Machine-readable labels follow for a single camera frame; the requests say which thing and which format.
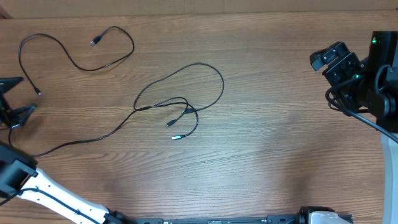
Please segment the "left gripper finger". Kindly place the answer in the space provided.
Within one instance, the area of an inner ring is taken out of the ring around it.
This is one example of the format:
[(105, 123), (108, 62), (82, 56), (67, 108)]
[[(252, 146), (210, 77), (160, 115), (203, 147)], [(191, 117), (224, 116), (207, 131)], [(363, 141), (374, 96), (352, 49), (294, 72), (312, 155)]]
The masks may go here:
[(24, 79), (22, 77), (0, 78), (1, 93), (7, 93)]
[(18, 126), (24, 126), (29, 119), (30, 115), (37, 108), (36, 104), (31, 104), (27, 106), (23, 106), (21, 108), (17, 108), (14, 110), (10, 110), (9, 118), (10, 118), (10, 127), (16, 128)]

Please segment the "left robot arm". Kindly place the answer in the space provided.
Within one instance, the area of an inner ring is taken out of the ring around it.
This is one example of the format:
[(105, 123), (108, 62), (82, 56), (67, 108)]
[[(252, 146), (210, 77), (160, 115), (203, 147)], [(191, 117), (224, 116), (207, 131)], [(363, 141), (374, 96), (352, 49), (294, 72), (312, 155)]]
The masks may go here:
[(45, 206), (74, 223), (137, 222), (125, 214), (90, 202), (56, 183), (37, 167), (35, 157), (12, 145), (12, 131), (25, 124), (37, 105), (12, 110), (4, 94), (23, 81), (22, 77), (1, 79), (1, 124), (9, 131), (1, 143), (1, 205), (19, 197)]

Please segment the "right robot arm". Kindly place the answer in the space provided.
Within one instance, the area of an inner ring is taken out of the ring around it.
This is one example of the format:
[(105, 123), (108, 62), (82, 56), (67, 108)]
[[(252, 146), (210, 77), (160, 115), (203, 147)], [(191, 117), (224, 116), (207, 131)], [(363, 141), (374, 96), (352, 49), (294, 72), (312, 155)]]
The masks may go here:
[(330, 84), (328, 106), (380, 132), (385, 165), (382, 222), (397, 223), (397, 32), (374, 31), (363, 60), (344, 42), (309, 59)]

